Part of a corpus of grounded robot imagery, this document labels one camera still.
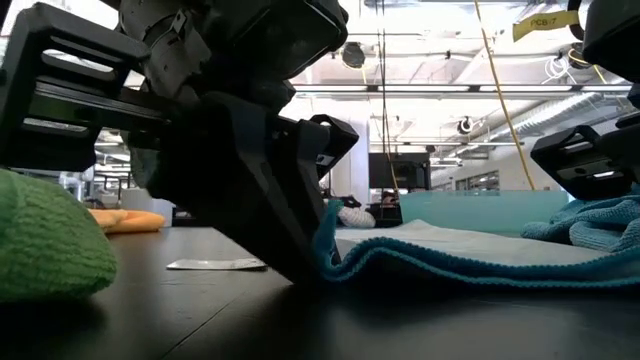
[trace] light blue fabric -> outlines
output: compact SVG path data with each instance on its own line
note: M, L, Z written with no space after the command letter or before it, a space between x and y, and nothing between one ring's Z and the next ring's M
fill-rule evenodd
M607 252L640 245L640 188L616 199L574 200L549 223L527 224L520 235Z
M440 277L479 286L519 288L612 288L640 284L640 247L576 265L506 266L452 256L390 238L358 244L332 265L339 204L330 202L313 246L326 280L349 283L380 272L396 276Z

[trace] ceiling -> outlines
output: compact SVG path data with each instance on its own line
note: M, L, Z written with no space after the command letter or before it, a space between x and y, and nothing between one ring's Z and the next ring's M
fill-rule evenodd
M2 29L4 36L0 50L17 12L31 6L33 0L14 0L8 21ZM116 12L97 0L46 0L43 2L65 8L100 25L113 28ZM518 42L512 40L512 25L539 12L560 11L566 1L480 1L496 70L503 84L598 84L593 68L566 70L566 52L576 42L568 29L534 32ZM340 4L349 12L348 41L359 42L366 54L362 69L348 68L341 60L341 52L329 54L303 73L291 79L294 85L363 85L381 84L380 49L386 49L384 66L387 84L493 84L489 61L484 50L480 24L472 1L419 1L342 0ZM587 6L582 6L581 18L586 17ZM562 60L556 60L563 54ZM608 81L621 79L603 70ZM133 75L129 85L139 85L142 77ZM507 100L506 107L513 118L546 103L544 96L524 96ZM327 113L338 118L369 119L372 142L381 141L377 129L381 128L383 101L379 97L313 96L299 94L282 111L283 116L294 119L309 118L314 113ZM495 93L460 99L441 96L389 95L386 100L390 133L394 140L410 139L468 141L477 136L497 131L505 124L505 116ZM457 122L469 117L474 131L461 137ZM101 142L109 142L105 133ZM122 152L121 147L98 148L103 153Z

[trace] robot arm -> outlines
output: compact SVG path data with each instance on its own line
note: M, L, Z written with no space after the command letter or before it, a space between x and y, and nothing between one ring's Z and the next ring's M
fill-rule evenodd
M122 130L136 182L153 197L289 280L320 281L318 179L358 136L326 115L278 113L295 94L286 79L344 43L344 10L335 0L105 3L119 9L115 31L45 4L19 14L0 78L0 164L84 171L100 130ZM124 87L132 70L145 76L140 91Z

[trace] wall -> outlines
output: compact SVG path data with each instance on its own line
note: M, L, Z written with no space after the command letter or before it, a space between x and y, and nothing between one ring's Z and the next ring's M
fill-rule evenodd
M551 190L560 190L560 186L547 173L545 173L529 156L537 138L527 138L523 151L529 167L529 172L537 190L549 187ZM447 182L466 179L471 176L485 174L498 170L501 190L529 190L529 183L524 175L520 156L515 147L497 147L491 151L489 160L465 160L464 166L439 170L431 175L432 186L442 185Z

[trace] orange cloth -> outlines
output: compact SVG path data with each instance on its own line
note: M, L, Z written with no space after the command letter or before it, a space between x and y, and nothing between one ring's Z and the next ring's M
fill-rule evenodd
M147 211L89 209L107 234L158 231L164 216Z

